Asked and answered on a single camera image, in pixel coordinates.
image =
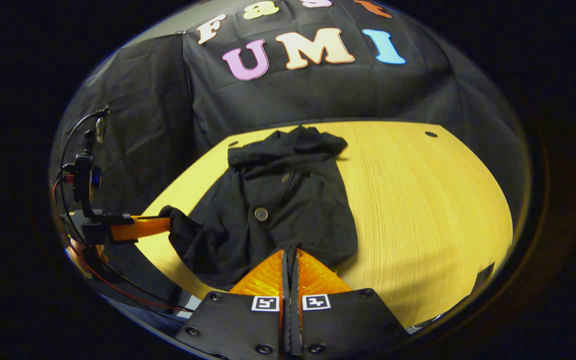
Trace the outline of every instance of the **pink letter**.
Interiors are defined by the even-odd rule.
[[[226,60],[235,78],[243,80],[244,82],[257,79],[268,71],[268,57],[263,48],[265,43],[266,41],[264,39],[256,39],[246,45],[246,48],[252,50],[254,58],[256,59],[256,66],[252,69],[244,67],[242,58],[240,57],[242,53],[240,48],[234,48],[226,52],[221,58]]]
[[[329,0],[299,0],[307,8],[325,8],[332,5]]]

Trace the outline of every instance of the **blue letter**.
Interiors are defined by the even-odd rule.
[[[391,34],[385,31],[371,29],[364,29],[361,32],[368,35],[377,47],[379,51],[377,60],[387,64],[406,64],[406,59],[397,53],[393,43],[391,43]]]

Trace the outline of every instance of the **cable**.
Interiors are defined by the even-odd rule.
[[[72,237],[69,236],[69,239],[73,239],[77,242],[80,242],[82,244],[87,245],[84,241],[83,241],[83,236],[80,234],[80,232],[77,230],[77,227],[75,226],[75,223],[73,221],[73,218],[71,217],[71,214],[68,210],[68,205],[66,204],[66,192],[64,191],[64,177],[62,177],[62,173],[64,172],[64,159],[66,159],[66,151],[68,150],[68,144],[70,143],[71,139],[73,138],[73,134],[75,133],[75,130],[77,130],[77,128],[87,119],[91,118],[91,117],[95,117],[95,116],[101,116],[102,114],[108,114],[108,107],[106,106],[106,108],[104,110],[101,111],[96,111],[93,112],[92,114],[88,114],[84,117],[82,117],[76,124],[75,126],[72,128],[70,134],[68,134],[68,137],[66,139],[66,143],[63,146],[63,152],[61,154],[61,162],[59,164],[59,171],[57,173],[56,176],[56,180],[55,180],[55,185],[52,188],[52,198],[55,200],[55,202],[57,202],[57,199],[55,199],[55,192],[57,190],[57,186],[60,186],[60,190],[61,190],[61,200],[63,203],[63,208],[64,208],[64,212],[66,214],[66,217],[68,218],[68,221],[70,223],[70,225],[72,226],[73,230],[75,231],[75,234],[77,235],[78,239],[73,239]],[[72,177],[72,174],[68,174],[66,176],[66,178]],[[74,251],[74,253],[76,255],[79,256],[79,253],[77,252],[77,250],[75,250],[73,244],[70,243],[70,241],[68,242],[68,245],[70,246],[70,248],[72,248],[72,250]],[[159,303],[154,303],[151,301],[148,301],[146,299],[142,299],[138,296],[134,296],[134,295],[130,295],[127,294],[126,292],[123,292],[122,290],[118,289],[117,287],[115,287],[114,285],[110,284],[107,280],[105,280],[105,278],[102,278],[102,276],[100,276],[98,273],[96,273],[92,268],[89,267],[89,265],[85,262],[82,261],[83,264],[86,265],[86,267],[95,275],[99,278],[99,280],[103,281],[106,285],[110,286],[111,288],[115,289],[117,292],[121,293],[122,295],[131,298],[134,297],[135,299],[138,299],[140,301],[143,301],[144,303],[153,305],[153,306],[158,306],[158,307],[162,307],[162,308],[167,308],[167,309],[172,309],[172,310],[179,310],[179,311],[183,311],[183,312],[194,312],[194,310],[192,309],[188,309],[186,307],[172,307],[172,306],[168,306],[168,305],[162,305]],[[147,294],[157,300],[160,300],[164,303],[166,303],[167,301],[162,299],[159,296],[156,296],[155,294],[152,294],[149,291],[146,291],[145,289],[142,289],[142,287],[140,287],[139,285],[135,284],[134,282],[128,280],[128,278],[126,278],[125,276],[123,276],[121,273],[119,273],[119,271],[117,271],[116,269],[112,268],[112,266],[110,266],[109,264],[104,264],[108,269],[110,269],[110,271],[112,271],[113,273],[115,273],[116,275],[120,276],[124,281],[126,281],[131,287],[143,292],[144,294]]]
[[[55,180],[54,186],[52,187],[52,200],[54,200],[55,205],[57,205],[57,199],[55,198],[55,193],[57,192],[57,185],[59,185],[59,183],[61,183],[64,179],[66,179],[66,182],[69,183],[71,180],[74,179],[74,175],[73,174],[68,174],[66,175],[66,177],[58,177],[57,180]]]
[[[74,251],[74,253],[82,258],[82,256],[80,255],[80,253],[77,252],[77,250],[75,249],[75,247],[73,246],[73,244],[69,244],[70,248]],[[166,308],[166,309],[172,309],[172,310],[178,310],[179,312],[187,312],[188,309],[184,308],[184,307],[174,307],[174,306],[168,306],[168,305],[163,305],[161,303],[156,303],[150,300],[146,300],[144,298],[140,298],[139,296],[135,296],[132,294],[128,294],[128,292],[125,292],[121,289],[119,289],[118,287],[116,287],[115,285],[112,285],[110,282],[108,282],[107,280],[105,280],[105,278],[103,278],[101,275],[99,275],[96,271],[94,271],[90,265],[88,265],[86,263],[86,261],[82,261],[82,263],[84,264],[84,266],[89,269],[89,271],[96,277],[99,278],[99,280],[103,281],[106,285],[108,285],[109,287],[111,287],[112,289],[116,290],[117,292],[120,292],[122,295],[126,296],[126,297],[130,297],[132,299],[136,299],[138,301],[142,301],[146,304],[152,305],[152,306],[157,306],[159,308]]]
[[[163,319],[166,319],[166,320],[168,320],[168,321],[174,321],[174,322],[176,322],[177,324],[179,324],[180,326],[186,325],[185,323],[183,323],[183,322],[181,322],[181,321],[178,321],[178,320],[175,320],[175,319],[171,319],[170,317],[167,317],[167,316],[165,316],[164,314],[162,314],[162,313],[160,313],[160,312],[153,311],[153,310],[149,309],[148,307],[142,305],[141,303],[138,303],[137,301],[133,300],[133,299],[130,298],[130,297],[126,297],[126,298],[127,298],[128,300],[132,301],[133,303],[135,303],[135,305],[137,305],[137,306],[139,306],[140,308],[146,310],[147,312],[154,313],[154,314],[156,314],[156,315],[158,315],[158,316],[160,316],[160,317],[162,317]]]
[[[95,117],[95,116],[102,116],[102,114],[108,114],[108,107],[106,106],[104,110],[100,110],[100,111],[95,111],[92,114],[87,114],[86,116],[82,117],[76,124],[75,126],[72,128],[70,134],[68,135],[67,139],[66,139],[66,144],[64,144],[63,146],[63,153],[61,154],[61,162],[59,164],[59,172],[57,173],[57,178],[62,178],[62,173],[64,173],[64,159],[66,159],[66,150],[68,150],[68,144],[71,142],[71,139],[73,138],[73,134],[75,133],[75,130],[77,130],[77,128],[86,120]],[[66,192],[64,192],[64,182],[61,182],[61,200],[63,202],[63,208],[66,212],[66,217],[68,218],[68,221],[70,222],[70,225],[72,225],[73,230],[75,231],[75,234],[77,235],[78,239],[74,239],[76,242],[80,242],[80,243],[84,243],[83,239],[84,237],[82,236],[82,234],[80,234],[80,231],[77,230],[77,227],[75,226],[75,223],[73,221],[73,218],[71,217],[70,212],[68,211],[68,205],[66,204]]]
[[[76,255],[79,255],[79,253],[77,253],[77,250],[75,250],[75,248],[73,247],[72,244],[70,244],[70,248],[75,252]],[[118,291],[118,292],[119,292],[120,294],[122,294],[124,297],[128,298],[128,300],[130,300],[130,301],[132,301],[133,303],[135,303],[135,305],[137,305],[137,306],[139,306],[140,308],[146,310],[147,312],[156,314],[156,315],[162,317],[163,319],[166,319],[166,320],[169,320],[169,321],[174,321],[174,322],[176,322],[177,324],[179,324],[180,326],[184,326],[184,325],[185,325],[184,323],[182,323],[182,322],[180,322],[180,321],[177,321],[177,320],[175,320],[175,319],[171,319],[170,317],[167,317],[167,316],[165,316],[164,314],[161,314],[161,313],[159,313],[159,312],[157,312],[157,311],[155,311],[155,310],[149,309],[148,307],[144,306],[142,303],[139,303],[139,302],[135,301],[135,299],[133,299],[132,296],[128,295],[126,292],[123,292],[123,291],[119,290],[117,287],[114,287],[114,286],[111,285],[109,282],[107,282],[104,278],[102,278],[102,276],[100,276],[100,275],[99,275],[98,273],[96,273],[93,269],[91,269],[90,266],[89,266],[85,261],[82,261],[82,262],[83,262],[83,264],[90,270],[90,272],[92,272],[95,276],[97,276],[97,277],[99,278],[99,280],[105,282],[106,285],[109,285],[110,287],[112,287],[113,289],[115,289],[116,291]],[[137,298],[137,299],[139,299],[139,300],[141,300],[141,301],[144,301],[145,303],[150,303],[148,300],[139,298],[139,297],[137,297],[137,296],[135,296],[135,298]],[[151,304],[151,305],[154,305],[154,306],[164,306],[164,305],[158,305],[158,304],[156,304],[156,303],[150,303],[150,304]],[[186,309],[185,307],[182,307],[182,308],[180,308],[179,310],[182,311],[182,312],[187,312],[187,311],[189,311],[189,309]]]
[[[144,294],[147,294],[147,295],[149,295],[149,296],[151,296],[151,297],[153,297],[153,298],[155,298],[155,299],[157,299],[157,300],[159,300],[159,301],[162,301],[163,303],[167,303],[167,302],[168,302],[168,301],[166,301],[166,299],[164,299],[164,298],[162,298],[162,297],[159,297],[159,296],[151,293],[150,291],[147,291],[147,290],[145,290],[145,289],[142,289],[139,285],[137,285],[137,284],[135,284],[134,282],[128,280],[128,278],[126,278],[125,276],[123,276],[123,275],[122,275],[119,271],[117,271],[116,269],[113,269],[112,266],[110,266],[109,264],[104,263],[103,266],[104,266],[104,267],[107,267],[108,269],[110,269],[110,271],[112,271],[112,272],[114,272],[115,274],[119,275],[126,283],[128,283],[128,285],[130,285],[131,287],[139,290],[140,292],[142,292],[142,293],[144,293]],[[183,312],[188,312],[188,313],[194,312],[194,310],[188,309],[187,307],[181,306],[180,308],[182,309]]]

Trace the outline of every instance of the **black shirt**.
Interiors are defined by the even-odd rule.
[[[229,290],[272,253],[300,248],[334,267],[357,252],[335,156],[348,146],[314,127],[228,150],[229,167],[189,218],[172,208],[170,242],[205,284]]]

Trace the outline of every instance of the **shirt button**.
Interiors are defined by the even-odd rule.
[[[266,221],[266,219],[268,219],[268,210],[263,207],[258,207],[254,210],[254,217],[258,221]]]

